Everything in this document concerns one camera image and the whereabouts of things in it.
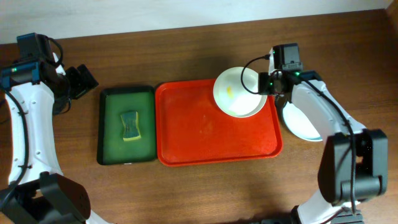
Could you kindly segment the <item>light blue plate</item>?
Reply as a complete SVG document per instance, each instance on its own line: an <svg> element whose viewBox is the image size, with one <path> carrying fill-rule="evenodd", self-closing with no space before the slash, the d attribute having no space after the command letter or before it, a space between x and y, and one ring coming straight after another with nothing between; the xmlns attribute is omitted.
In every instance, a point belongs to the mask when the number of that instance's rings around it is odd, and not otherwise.
<svg viewBox="0 0 398 224"><path fill-rule="evenodd" d="M286 102L283 106L282 119L289 131L298 138L310 142L322 141L310 120L292 103Z"/></svg>

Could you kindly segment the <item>cream white plate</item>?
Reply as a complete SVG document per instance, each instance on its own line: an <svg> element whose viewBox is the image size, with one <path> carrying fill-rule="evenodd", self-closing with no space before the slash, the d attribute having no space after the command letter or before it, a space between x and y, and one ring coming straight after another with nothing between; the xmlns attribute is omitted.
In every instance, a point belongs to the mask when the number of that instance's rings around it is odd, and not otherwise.
<svg viewBox="0 0 398 224"><path fill-rule="evenodd" d="M218 108L236 118L247 118L260 112L267 102L267 95L248 92L241 83L241 72L245 87L258 91L258 73L250 68L233 67L223 71L213 86L213 98Z"/></svg>

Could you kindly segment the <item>yellow green sponge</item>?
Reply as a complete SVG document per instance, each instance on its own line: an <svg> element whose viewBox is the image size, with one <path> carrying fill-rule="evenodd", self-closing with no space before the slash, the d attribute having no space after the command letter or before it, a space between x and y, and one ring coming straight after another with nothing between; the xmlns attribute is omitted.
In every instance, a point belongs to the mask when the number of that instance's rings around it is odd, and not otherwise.
<svg viewBox="0 0 398 224"><path fill-rule="evenodd" d="M139 113L137 111L127 111L121 114L121 121L123 124L123 140L135 141L141 138L139 129Z"/></svg>

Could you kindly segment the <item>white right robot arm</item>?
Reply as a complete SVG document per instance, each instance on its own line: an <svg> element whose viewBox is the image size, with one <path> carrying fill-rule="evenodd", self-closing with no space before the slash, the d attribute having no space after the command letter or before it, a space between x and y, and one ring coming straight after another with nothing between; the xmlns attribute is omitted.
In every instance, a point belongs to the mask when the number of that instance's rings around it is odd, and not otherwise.
<svg viewBox="0 0 398 224"><path fill-rule="evenodd" d="M388 138L367 129L331 96L315 71L259 74L262 95L284 95L317 130L324 143L318 190L275 223L362 223L356 206L383 195L388 182Z"/></svg>

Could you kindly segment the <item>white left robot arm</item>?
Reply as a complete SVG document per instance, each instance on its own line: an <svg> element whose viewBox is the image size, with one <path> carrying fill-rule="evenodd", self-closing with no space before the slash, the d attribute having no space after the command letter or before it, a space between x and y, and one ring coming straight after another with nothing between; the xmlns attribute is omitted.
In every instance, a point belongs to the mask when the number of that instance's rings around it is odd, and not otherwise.
<svg viewBox="0 0 398 224"><path fill-rule="evenodd" d="M1 212L13 223L104 223L91 209L84 186L64 177L55 151L53 90L65 72L40 62L1 72L1 90L11 112L13 161Z"/></svg>

